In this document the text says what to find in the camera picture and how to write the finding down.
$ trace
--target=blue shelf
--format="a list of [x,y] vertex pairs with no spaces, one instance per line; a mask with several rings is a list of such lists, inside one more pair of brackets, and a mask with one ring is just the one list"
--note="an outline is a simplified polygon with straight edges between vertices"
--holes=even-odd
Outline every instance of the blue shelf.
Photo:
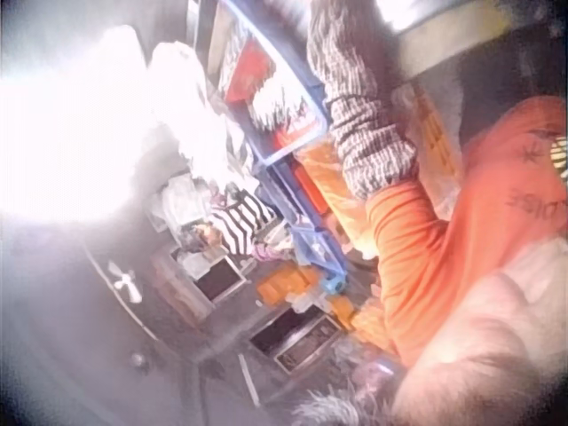
[[289,35],[273,16],[263,12],[263,8],[258,7],[258,4],[253,4],[254,2],[247,0],[222,1],[256,38],[276,66],[286,68],[291,75],[296,77],[296,80],[290,83],[296,84],[298,90],[302,92],[308,108],[315,114],[316,121],[319,124],[293,144],[276,149],[273,146],[272,137],[266,137],[252,125],[246,105],[244,103],[233,105],[231,107],[233,118],[245,130],[258,160],[263,166],[268,167],[302,146],[320,140],[327,134],[330,119],[324,107],[324,86],[312,73],[305,58],[298,53],[290,42]]

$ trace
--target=plastic bag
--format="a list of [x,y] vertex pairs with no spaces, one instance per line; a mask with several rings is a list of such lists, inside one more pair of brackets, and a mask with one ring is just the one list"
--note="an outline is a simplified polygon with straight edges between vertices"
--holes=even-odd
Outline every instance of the plastic bag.
[[210,206],[210,193],[198,191],[190,174],[173,177],[162,191],[163,212],[174,236],[183,225],[206,217]]
[[[178,140],[179,152],[190,163],[193,177],[214,180],[221,190],[236,182],[254,191],[255,182],[248,172],[252,153],[243,147],[244,133],[213,109],[195,51],[178,42],[158,44],[149,74],[154,112]],[[235,158],[234,154],[241,152],[244,158]]]
[[419,179],[437,216],[449,220],[461,190],[461,153],[451,147],[434,104],[417,83],[396,89],[392,101],[405,118],[406,137],[418,148]]
[[365,258],[377,256],[365,204],[355,198],[347,187],[333,143],[325,140],[296,152],[295,156],[318,187],[353,247]]

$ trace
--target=light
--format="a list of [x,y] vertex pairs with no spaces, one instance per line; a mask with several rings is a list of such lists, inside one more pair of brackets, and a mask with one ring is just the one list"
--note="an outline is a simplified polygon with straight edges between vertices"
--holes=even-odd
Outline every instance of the light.
[[3,212],[35,221],[100,219],[130,197],[154,126],[146,63],[130,27],[64,67],[2,81]]

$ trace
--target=orange container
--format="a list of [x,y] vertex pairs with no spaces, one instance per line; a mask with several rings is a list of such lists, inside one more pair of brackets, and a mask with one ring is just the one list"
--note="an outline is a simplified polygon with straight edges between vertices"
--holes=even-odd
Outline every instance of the orange container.
[[320,273],[316,268],[286,262],[258,284],[256,291],[264,304],[274,306],[283,302],[288,294],[301,295],[319,281]]

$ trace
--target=person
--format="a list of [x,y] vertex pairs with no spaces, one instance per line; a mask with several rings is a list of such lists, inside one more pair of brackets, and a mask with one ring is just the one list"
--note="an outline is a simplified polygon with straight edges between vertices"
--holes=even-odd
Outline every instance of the person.
[[407,372],[384,400],[318,396],[297,424],[517,424],[568,360],[568,201],[550,154],[565,138],[566,105],[538,93],[488,102],[493,112],[468,129],[454,214],[439,220],[416,148],[391,119],[374,2],[311,8],[308,60],[325,85],[343,177],[366,204],[384,326]]
[[292,256],[292,239],[286,237],[275,243],[259,238],[266,226],[277,220],[273,209],[266,206],[247,190],[229,187],[232,203],[224,208],[213,208],[203,223],[194,224],[185,232],[192,236],[185,249],[202,252],[207,248],[223,246],[231,255],[253,256],[256,260],[288,260]]

